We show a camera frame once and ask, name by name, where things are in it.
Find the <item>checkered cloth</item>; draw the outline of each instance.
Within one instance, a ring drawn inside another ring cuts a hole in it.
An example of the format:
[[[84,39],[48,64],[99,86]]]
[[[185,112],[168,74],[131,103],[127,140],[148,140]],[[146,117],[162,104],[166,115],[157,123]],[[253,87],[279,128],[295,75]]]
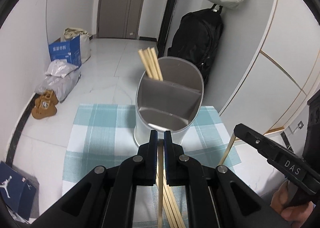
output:
[[[70,135],[63,167],[62,193],[65,194],[80,179],[98,165],[106,168],[120,165],[137,154],[133,140],[135,106],[80,105]],[[230,136],[217,111],[202,106],[193,124],[182,140],[185,154],[201,164],[216,167]],[[240,158],[232,148],[225,165],[233,171]],[[184,187],[172,187],[182,218],[188,227],[187,203]],[[135,201],[133,227],[157,227],[158,189],[138,187]],[[164,213],[164,228],[169,228]]]

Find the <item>wooden chopstick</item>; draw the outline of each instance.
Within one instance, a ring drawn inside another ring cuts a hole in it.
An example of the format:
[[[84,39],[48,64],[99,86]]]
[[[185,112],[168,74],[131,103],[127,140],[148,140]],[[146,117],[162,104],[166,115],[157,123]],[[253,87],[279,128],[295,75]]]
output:
[[[164,188],[165,188],[166,193],[167,193],[167,195],[168,195],[168,198],[169,198],[170,205],[171,205],[171,208],[172,208],[172,210],[173,210],[173,213],[175,214],[175,219],[176,219],[176,221],[177,221],[177,223],[178,223],[178,227],[179,227],[179,228],[186,228],[186,226],[185,226],[185,224],[184,224],[184,222],[183,222],[181,213],[180,213],[180,211],[179,211],[177,202],[176,202],[176,200],[175,200],[175,198],[174,198],[174,194],[173,194],[173,192],[172,192],[172,189],[171,189],[171,187],[169,187],[169,186],[167,185],[167,180],[166,180],[165,173],[164,173],[163,177],[164,177]]]
[[[145,57],[145,55],[144,55],[143,50],[141,50],[141,49],[138,50],[138,54],[139,54],[139,56],[140,56],[140,58],[141,58],[141,61],[142,61],[143,65],[144,65],[144,67],[145,67],[145,69],[146,69],[146,72],[147,72],[148,77],[153,78],[153,77],[152,77],[151,70],[150,70],[150,67],[149,67],[149,63],[148,63],[148,61],[147,61],[147,59],[146,59],[146,57]]]
[[[158,172],[159,176],[163,176],[163,141],[158,142]],[[162,205],[163,205],[163,178],[158,181],[158,194],[159,194],[159,205],[158,205],[158,228],[162,228]]]
[[[162,73],[161,73],[161,69],[160,69],[160,66],[159,66],[159,61],[158,61],[158,57],[157,57],[155,48],[151,48],[151,54],[152,54],[152,58],[153,58],[154,64],[156,66],[156,71],[158,73],[159,80],[163,81],[163,77],[162,77]]]
[[[148,77],[154,80],[163,81],[163,76],[159,66],[155,48],[148,48],[146,50],[138,50],[138,54],[146,69]]]
[[[223,154],[223,156],[222,156],[222,158],[221,158],[221,160],[220,160],[220,162],[219,162],[218,165],[222,165],[222,164],[224,163],[224,161],[226,160],[226,158],[227,158],[227,156],[228,156],[228,154],[229,154],[229,152],[230,152],[230,150],[231,150],[231,148],[232,148],[235,140],[236,140],[236,136],[235,136],[235,134],[233,133],[233,134],[231,135],[231,137],[230,137],[229,144],[228,144],[228,146],[227,146],[227,148],[226,148],[226,150],[225,150],[225,152],[224,152],[224,154]]]
[[[157,184],[158,189],[159,189],[159,176],[158,176],[158,173],[157,173],[157,176],[156,176],[156,184]],[[175,228],[175,226],[173,225],[173,221],[172,221],[173,213],[172,213],[172,209],[171,209],[171,207],[169,205],[168,198],[165,197],[165,195],[163,195],[162,196],[162,200],[163,200],[163,208],[164,208],[165,214],[167,216],[167,219],[168,219],[168,222],[169,222],[169,226],[170,226],[170,228]]]
[[[151,69],[151,73],[152,73],[153,79],[159,80],[159,76],[158,76],[158,73],[157,73],[157,70],[156,70],[156,65],[155,65],[155,62],[154,62],[154,59],[153,59],[153,56],[152,56],[150,48],[144,50],[144,53],[145,53],[145,56],[148,58],[147,60],[148,60],[148,64],[149,64],[150,69]]]

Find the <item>brown shoe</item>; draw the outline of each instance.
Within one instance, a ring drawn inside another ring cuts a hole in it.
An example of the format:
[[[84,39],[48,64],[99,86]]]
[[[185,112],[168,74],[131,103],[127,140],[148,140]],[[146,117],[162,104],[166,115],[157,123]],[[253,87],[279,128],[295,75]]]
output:
[[[53,116],[56,113],[56,107],[50,100],[47,99],[40,99],[39,103],[31,110],[31,114],[35,119]]]
[[[37,106],[40,102],[41,99],[46,99],[46,100],[50,100],[54,105],[57,105],[59,103],[58,101],[58,98],[56,96],[56,94],[54,93],[53,90],[46,90],[44,92],[43,95],[41,95],[40,97],[38,97],[36,100],[35,100],[35,105]]]

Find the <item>human hand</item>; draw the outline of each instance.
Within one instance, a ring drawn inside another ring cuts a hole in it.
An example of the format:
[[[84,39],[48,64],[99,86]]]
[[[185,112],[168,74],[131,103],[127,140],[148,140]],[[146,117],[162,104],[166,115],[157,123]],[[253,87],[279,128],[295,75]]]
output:
[[[283,219],[293,222],[291,225],[292,228],[300,228],[310,216],[313,210],[313,203],[309,202],[305,205],[284,208],[284,205],[288,201],[288,196],[288,181],[286,181],[280,186],[279,190],[273,194],[270,206],[280,214]]]

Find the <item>white cabinet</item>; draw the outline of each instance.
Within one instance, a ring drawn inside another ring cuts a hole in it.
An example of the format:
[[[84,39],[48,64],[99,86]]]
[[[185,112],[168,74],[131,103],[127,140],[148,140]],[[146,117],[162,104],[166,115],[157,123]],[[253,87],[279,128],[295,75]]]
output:
[[[289,108],[282,108],[282,112],[284,113],[282,117],[273,125],[270,129],[277,129],[281,128],[286,125],[287,121],[293,116],[296,110],[301,106],[303,101],[306,99],[306,95],[300,91],[298,96],[295,98],[293,103],[290,105]]]
[[[222,121],[229,134],[239,123],[265,133],[282,117],[299,92],[286,74],[259,54],[242,86],[221,114]]]
[[[310,76],[306,82],[306,84],[303,87],[303,91],[308,95],[310,90],[312,89],[313,85],[315,84],[318,76],[319,76],[319,72],[320,72],[320,56],[318,54],[315,66],[312,70],[312,72],[310,73]]]
[[[320,27],[303,0],[278,0],[261,50],[303,88],[316,62],[319,49]]]

